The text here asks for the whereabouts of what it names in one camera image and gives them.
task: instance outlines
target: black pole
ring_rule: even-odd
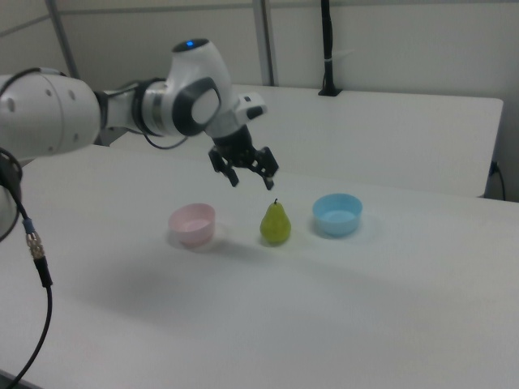
[[[319,96],[337,96],[341,89],[335,88],[333,84],[333,28],[329,0],[321,0],[321,18],[323,21],[324,86],[319,92]]]

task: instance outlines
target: white table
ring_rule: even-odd
[[[519,206],[280,171],[272,192],[210,164],[89,147],[33,161],[24,202],[54,278],[44,388],[510,388],[519,382]],[[364,204],[342,239],[311,205]],[[291,238],[264,246],[275,197]],[[217,235],[185,250],[167,220],[212,204]],[[17,372],[45,317],[18,227],[0,244],[0,369]]]
[[[256,147],[269,146],[281,169],[317,177],[483,195],[503,102],[497,99],[235,86],[258,92],[268,113],[249,125]],[[172,144],[176,138],[160,139]],[[208,159],[199,135],[168,155]],[[162,153],[128,134],[111,147]]]

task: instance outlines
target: blue bowl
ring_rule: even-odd
[[[314,203],[312,211],[321,231],[343,237],[357,229],[362,203],[351,194],[328,194]]]

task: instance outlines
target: green pear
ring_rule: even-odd
[[[285,209],[276,199],[274,203],[270,204],[265,217],[261,221],[259,227],[261,235],[269,243],[282,243],[289,237],[291,228]]]

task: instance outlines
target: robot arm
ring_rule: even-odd
[[[273,186],[277,162],[268,147],[252,146],[246,125],[266,112],[263,99],[233,91],[224,61],[208,40],[176,45],[167,79],[119,91],[93,92],[50,69],[14,81],[0,76],[0,87],[0,147],[18,160],[77,150],[92,144],[100,128],[126,127],[155,136],[205,132],[215,144],[209,151],[213,168],[233,186],[238,184],[234,167],[259,174],[269,190]],[[0,169],[7,170],[9,161],[1,159]],[[0,178],[0,241],[15,210],[1,185]]]
[[[167,79],[151,79],[119,91],[96,92],[101,127],[126,127],[146,135],[209,135],[212,166],[230,180],[233,167],[259,174],[272,189],[277,163],[270,149],[256,150],[246,124],[266,112],[257,93],[237,95],[215,45],[206,39],[185,41],[173,49]]]

